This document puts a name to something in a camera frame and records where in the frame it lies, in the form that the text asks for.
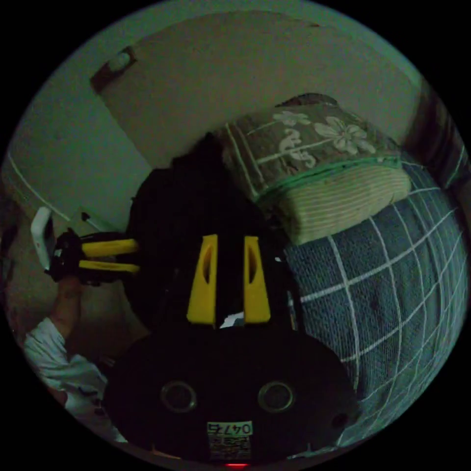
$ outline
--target white phone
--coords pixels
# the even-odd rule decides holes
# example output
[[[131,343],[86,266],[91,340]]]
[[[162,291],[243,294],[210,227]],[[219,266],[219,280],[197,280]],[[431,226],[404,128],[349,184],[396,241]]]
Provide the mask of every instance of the white phone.
[[[31,223],[31,235],[34,248],[42,267],[48,271],[51,266],[55,248],[54,225],[52,211],[49,208],[39,208]]]

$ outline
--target wall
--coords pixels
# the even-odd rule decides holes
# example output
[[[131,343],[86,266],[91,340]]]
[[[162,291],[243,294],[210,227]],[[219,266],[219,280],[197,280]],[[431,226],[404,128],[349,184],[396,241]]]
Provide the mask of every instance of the wall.
[[[225,11],[267,10],[335,25],[369,42],[419,88],[420,75],[388,43],[358,23],[311,2],[179,1],[142,10],[88,41],[54,72],[25,112],[9,155],[23,179],[58,213],[79,206],[124,228],[129,198],[150,166],[94,95],[89,78],[122,48],[185,19]],[[4,178],[13,167],[4,166]]]

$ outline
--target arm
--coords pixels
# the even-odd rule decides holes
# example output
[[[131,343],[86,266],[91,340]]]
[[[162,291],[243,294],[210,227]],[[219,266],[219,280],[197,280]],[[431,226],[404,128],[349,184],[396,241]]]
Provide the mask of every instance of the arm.
[[[67,277],[57,283],[57,297],[49,318],[64,340],[80,320],[82,292],[83,286],[76,277]]]

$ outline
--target pillow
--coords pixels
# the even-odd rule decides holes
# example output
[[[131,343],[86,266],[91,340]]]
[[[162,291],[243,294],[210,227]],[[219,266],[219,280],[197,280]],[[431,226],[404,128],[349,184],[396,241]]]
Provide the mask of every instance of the pillow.
[[[364,166],[288,191],[273,212],[294,245],[360,224],[406,198],[411,181],[402,169]]]
[[[293,243],[352,227],[410,190],[400,148],[333,100],[251,113],[214,134],[236,185]]]

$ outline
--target green striped pillow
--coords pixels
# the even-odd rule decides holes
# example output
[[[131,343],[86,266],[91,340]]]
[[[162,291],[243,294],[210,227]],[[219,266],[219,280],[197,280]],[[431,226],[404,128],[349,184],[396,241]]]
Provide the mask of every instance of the green striped pillow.
[[[336,234],[409,194],[400,168],[359,166],[321,182],[289,190],[275,211],[293,244]]]

